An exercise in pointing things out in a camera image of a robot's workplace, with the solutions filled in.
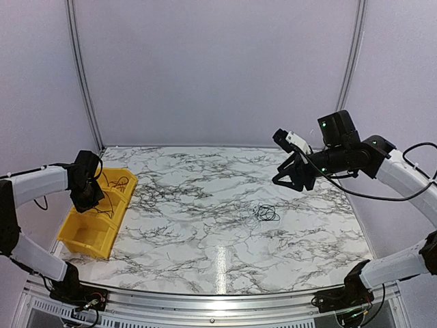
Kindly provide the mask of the yellow bin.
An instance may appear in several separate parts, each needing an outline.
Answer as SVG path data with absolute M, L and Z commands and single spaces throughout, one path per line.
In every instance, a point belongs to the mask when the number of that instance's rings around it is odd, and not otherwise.
M 104 198 L 94 208 L 79 213 L 74 208 L 71 209 L 71 215 L 77 215 L 80 218 L 95 219 L 99 218 L 109 223 L 111 226 L 120 228 L 128 207 L 127 201 L 112 191 L 104 191 Z
M 126 168 L 98 169 L 98 184 L 104 191 L 112 191 L 122 196 L 127 204 L 130 203 L 136 189 L 138 178 Z
M 57 240 L 71 253 L 108 259 L 118 232 L 119 226 L 106 215 L 78 213 L 72 209 L 57 235 Z

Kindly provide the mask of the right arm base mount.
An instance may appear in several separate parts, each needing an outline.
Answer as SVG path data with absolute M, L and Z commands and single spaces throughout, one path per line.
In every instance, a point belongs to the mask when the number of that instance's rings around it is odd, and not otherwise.
M 345 310 L 362 304 L 371 303 L 374 300 L 372 291 L 366 288 L 338 287 L 317 291 L 312 300 L 312 306 L 319 313 Z

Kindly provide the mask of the yellow bin far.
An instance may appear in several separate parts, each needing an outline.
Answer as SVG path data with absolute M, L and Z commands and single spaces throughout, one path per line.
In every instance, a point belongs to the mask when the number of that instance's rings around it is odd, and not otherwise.
M 136 189 L 138 178 L 126 168 L 98 169 L 98 184 L 104 191 L 112 191 L 122 196 L 127 204 L 130 203 Z

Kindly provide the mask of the aluminium front rail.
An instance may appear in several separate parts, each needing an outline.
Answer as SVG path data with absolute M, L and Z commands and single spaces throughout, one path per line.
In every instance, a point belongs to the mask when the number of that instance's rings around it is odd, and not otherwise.
M 73 312 L 73 306 L 49 297 L 39 277 L 30 277 L 18 301 L 13 327 L 339 327 L 365 310 L 366 327 L 409 327 L 397 284 L 374 290 L 371 305 L 321 313 L 314 291 L 267 295 L 181 295 L 108 286 L 107 306 Z

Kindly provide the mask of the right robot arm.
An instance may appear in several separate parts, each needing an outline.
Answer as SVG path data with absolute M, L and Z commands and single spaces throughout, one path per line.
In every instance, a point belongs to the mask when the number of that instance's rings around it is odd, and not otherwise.
M 295 191 L 310 191 L 319 177 L 335 187 L 337 180 L 363 172 L 396 191 L 397 202 L 410 202 L 432 224 L 436 223 L 436 177 L 428 176 L 409 161 L 405 152 L 379 135 L 361 140 L 346 110 L 318 119 L 325 150 L 314 152 L 296 133 L 278 129 L 274 142 L 289 154 L 272 181 Z M 379 260 L 358 263 L 345 277 L 341 288 L 315 295 L 318 305 L 339 302 L 352 306 L 373 299 L 379 285 L 422 274 L 436 274 L 436 233 L 418 244 Z

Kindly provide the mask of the corner aluminium post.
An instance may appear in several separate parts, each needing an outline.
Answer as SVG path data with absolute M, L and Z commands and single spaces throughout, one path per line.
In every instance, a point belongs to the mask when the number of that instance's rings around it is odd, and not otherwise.
M 356 67 L 358 65 L 358 59 L 362 47 L 363 36 L 365 33 L 365 21 L 367 15 L 368 1 L 358 0 L 356 4 L 356 14 L 354 17 L 354 25 L 352 28 L 352 39 L 350 42 L 348 57 L 346 61 L 346 68 L 343 74 L 339 95 L 335 111 L 341 111 L 346 108 L 350 88 Z
M 103 152 L 105 150 L 105 145 L 103 142 L 102 134 L 100 132 L 100 127 L 98 125 L 98 119 L 94 108 L 94 102 L 91 96 L 91 90 L 89 88 L 89 83 L 87 80 L 87 72 L 86 72 L 80 34 L 79 34 L 79 24 L 76 14 L 76 1 L 66 0 L 65 5 L 66 5 L 66 16 L 67 16 L 70 42 L 72 46 L 73 61 L 76 69 L 76 75 L 78 78 L 79 89 L 83 99 L 85 114 L 89 122 L 89 127 L 91 129 L 91 134 L 94 139 L 94 143 L 98 151 Z

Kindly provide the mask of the yellow bin near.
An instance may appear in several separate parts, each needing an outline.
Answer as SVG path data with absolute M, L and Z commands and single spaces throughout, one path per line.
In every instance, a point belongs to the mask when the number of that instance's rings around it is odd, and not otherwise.
M 119 226 L 106 215 L 78 213 L 72 209 L 57 235 L 57 240 L 71 253 L 108 259 L 118 232 Z

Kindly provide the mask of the right corner aluminium post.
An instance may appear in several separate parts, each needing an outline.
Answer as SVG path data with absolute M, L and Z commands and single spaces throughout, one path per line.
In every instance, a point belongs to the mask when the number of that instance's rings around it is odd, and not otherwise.
M 356 4 L 356 14 L 354 17 L 354 25 L 352 28 L 352 39 L 350 42 L 348 57 L 346 61 L 346 68 L 343 74 L 339 95 L 335 111 L 341 111 L 346 108 L 350 88 L 356 67 L 358 65 L 358 59 L 362 47 L 363 36 L 365 33 L 365 21 L 367 15 L 368 1 L 358 0 Z

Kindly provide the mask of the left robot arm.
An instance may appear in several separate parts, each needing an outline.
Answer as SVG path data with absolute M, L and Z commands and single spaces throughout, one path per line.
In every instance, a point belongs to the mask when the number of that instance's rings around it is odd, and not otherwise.
M 98 183 L 102 160 L 81 150 L 71 163 L 54 163 L 1 177 L 1 255 L 22 270 L 51 280 L 53 288 L 72 304 L 86 298 L 78 269 L 54 256 L 27 236 L 18 223 L 18 209 L 68 192 L 76 212 L 85 213 L 104 198 Z

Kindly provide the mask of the left corner aluminium post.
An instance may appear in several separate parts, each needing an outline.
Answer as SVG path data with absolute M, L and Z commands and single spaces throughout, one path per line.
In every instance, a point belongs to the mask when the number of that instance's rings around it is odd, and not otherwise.
M 102 134 L 100 132 L 100 127 L 98 125 L 98 119 L 94 108 L 94 102 L 91 96 L 91 90 L 89 88 L 89 83 L 87 80 L 87 72 L 86 72 L 80 34 L 79 34 L 79 24 L 76 14 L 76 1 L 66 0 L 65 5 L 66 5 L 66 16 L 67 16 L 70 42 L 72 46 L 73 61 L 76 69 L 76 75 L 78 78 L 79 89 L 83 99 L 85 114 L 89 122 L 89 127 L 91 129 L 91 134 L 94 139 L 94 143 L 98 151 L 103 152 L 105 150 L 105 145 L 103 142 Z

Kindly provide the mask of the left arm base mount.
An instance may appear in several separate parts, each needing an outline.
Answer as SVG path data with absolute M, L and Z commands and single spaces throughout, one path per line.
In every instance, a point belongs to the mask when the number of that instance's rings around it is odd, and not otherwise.
M 80 310 L 86 310 L 86 305 L 92 301 L 97 301 L 97 304 L 92 304 L 89 309 L 102 312 L 107 306 L 109 291 L 104 288 L 94 286 L 81 285 L 75 292 L 68 292 L 59 288 L 53 288 L 50 291 L 49 297 L 56 301 L 74 305 Z

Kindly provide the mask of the yellow bin middle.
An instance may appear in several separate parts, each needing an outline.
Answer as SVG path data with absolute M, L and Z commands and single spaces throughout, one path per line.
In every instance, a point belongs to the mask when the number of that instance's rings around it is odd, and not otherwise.
M 71 215 L 77 215 L 80 218 L 95 219 L 99 218 L 109 223 L 111 226 L 120 228 L 128 207 L 127 201 L 112 191 L 104 191 L 104 198 L 94 208 L 79 213 L 74 208 L 71 209 Z

